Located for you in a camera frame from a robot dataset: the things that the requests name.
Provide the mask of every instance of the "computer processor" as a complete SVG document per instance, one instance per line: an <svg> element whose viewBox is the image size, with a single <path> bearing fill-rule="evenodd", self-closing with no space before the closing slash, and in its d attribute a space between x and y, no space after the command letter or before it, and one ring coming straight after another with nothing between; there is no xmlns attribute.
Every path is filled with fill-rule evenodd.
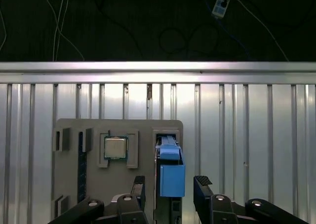
<svg viewBox="0 0 316 224"><path fill-rule="evenodd" d="M106 136L104 138L104 159L127 160L127 137Z"/></svg>

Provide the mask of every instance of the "blue cable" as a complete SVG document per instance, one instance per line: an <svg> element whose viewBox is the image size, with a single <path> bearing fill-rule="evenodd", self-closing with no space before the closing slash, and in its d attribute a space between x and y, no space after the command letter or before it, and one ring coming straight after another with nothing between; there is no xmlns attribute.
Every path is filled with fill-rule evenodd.
<svg viewBox="0 0 316 224"><path fill-rule="evenodd" d="M209 10L210 13L212 14L212 9L211 9L210 6L208 5L207 0L204 0L204 2L205 2L205 4L206 4L208 10ZM215 18L215 20L216 20L216 22L218 23L218 25L221 26L221 28L224 30L224 32L226 32L226 33L230 36L230 38L232 38L233 40L235 40L235 41L244 49L244 51L245 51L245 53L246 53L246 55L247 55L247 57L248 57L248 60L250 60L251 57L250 57L249 51L248 51L247 48L244 46L244 44L242 44L242 43L240 42L240 40L238 40L234 35L230 34L230 33L227 31L227 29L223 26L223 24L222 24L221 21L219 21L219 20L216 19L216 18Z"/></svg>

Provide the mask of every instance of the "blue plastic clip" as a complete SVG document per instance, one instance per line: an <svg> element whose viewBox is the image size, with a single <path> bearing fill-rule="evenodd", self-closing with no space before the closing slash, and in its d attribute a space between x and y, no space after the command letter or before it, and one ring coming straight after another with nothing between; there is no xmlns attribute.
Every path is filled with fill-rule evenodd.
<svg viewBox="0 0 316 224"><path fill-rule="evenodd" d="M172 136L161 138L160 149L160 196L184 197L185 194L185 162L181 148ZM166 161L175 164L164 164Z"/></svg>

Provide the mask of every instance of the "dark background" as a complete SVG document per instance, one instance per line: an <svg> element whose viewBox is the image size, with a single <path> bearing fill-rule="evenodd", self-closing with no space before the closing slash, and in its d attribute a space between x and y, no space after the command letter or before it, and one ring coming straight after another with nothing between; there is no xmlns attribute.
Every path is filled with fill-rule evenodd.
<svg viewBox="0 0 316 224"><path fill-rule="evenodd" d="M208 0L213 8L216 0ZM314 0L250 0L245 2L277 38L290 61L316 60L316 4ZM61 0L50 0L58 14ZM7 40L0 61L52 61L56 23L46 0L1 0ZM203 0L105 0L102 8L128 28L132 37L106 19L94 0L69 0L63 34L86 61L247 61L240 45L221 29ZM309 11L306 21L302 23ZM284 61L284 56L262 25L235 0L231 0L222 24L250 52L252 61ZM184 47L193 29L189 47ZM177 30L165 31L166 28ZM0 41L3 29L0 28ZM81 61L74 48L60 38L58 61Z"/></svg>

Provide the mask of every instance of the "silver screw head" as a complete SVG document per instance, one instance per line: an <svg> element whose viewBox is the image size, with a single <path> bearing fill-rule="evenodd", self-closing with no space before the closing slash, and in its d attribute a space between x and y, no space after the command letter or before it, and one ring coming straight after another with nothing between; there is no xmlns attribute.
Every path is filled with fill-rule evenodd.
<svg viewBox="0 0 316 224"><path fill-rule="evenodd" d="M258 200L253 200L251 203L257 207L260 207L262 205L262 203Z"/></svg>
<svg viewBox="0 0 316 224"><path fill-rule="evenodd" d="M89 203L89 207L94 207L96 206L98 203L96 201L92 201Z"/></svg>
<svg viewBox="0 0 316 224"><path fill-rule="evenodd" d="M131 196L125 196L125 197L124 197L124 200L125 200L125 201L132 200L132 197L131 197Z"/></svg>
<svg viewBox="0 0 316 224"><path fill-rule="evenodd" d="M224 197L223 197L223 196L221 196L221 195L218 195L218 196L216 196L216 199L218 199L218 200L222 201L222 200L224 200Z"/></svg>

